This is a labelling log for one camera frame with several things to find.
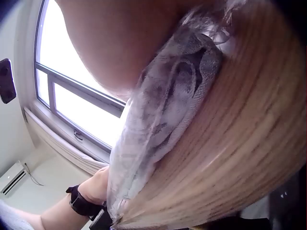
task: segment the bright sky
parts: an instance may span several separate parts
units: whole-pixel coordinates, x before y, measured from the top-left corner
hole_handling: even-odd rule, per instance
[[[42,29],[40,62],[98,91],[107,93],[80,60],[66,31],[62,12],[49,0]],[[47,74],[38,71],[38,94],[49,104]],[[68,119],[106,144],[113,146],[122,126],[119,118],[55,84],[56,108]]]

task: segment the air conditioner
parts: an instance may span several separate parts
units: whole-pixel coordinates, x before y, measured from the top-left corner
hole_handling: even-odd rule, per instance
[[[8,192],[20,181],[27,172],[17,161],[2,177],[0,177],[0,193],[7,195]]]

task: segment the gray towel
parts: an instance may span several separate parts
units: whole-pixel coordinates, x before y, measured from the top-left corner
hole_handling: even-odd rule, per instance
[[[182,136],[218,72],[222,53],[195,23],[191,15],[182,20],[142,72],[123,112],[124,129],[110,156],[107,201],[113,220]]]

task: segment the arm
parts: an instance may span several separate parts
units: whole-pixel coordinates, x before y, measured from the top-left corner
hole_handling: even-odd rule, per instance
[[[106,200],[108,172],[108,167],[102,168],[79,186],[78,191],[87,201],[101,205]],[[41,215],[17,209],[15,212],[31,224],[35,230],[81,229],[89,221],[89,218],[77,214],[70,207],[69,202],[70,194]]]

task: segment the black wrist strap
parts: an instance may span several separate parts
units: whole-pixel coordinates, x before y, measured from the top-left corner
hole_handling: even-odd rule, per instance
[[[71,200],[69,202],[72,209],[81,216],[89,217],[94,220],[98,213],[103,208],[102,205],[96,205],[88,202],[78,191],[79,185],[69,187],[66,193],[71,194]]]

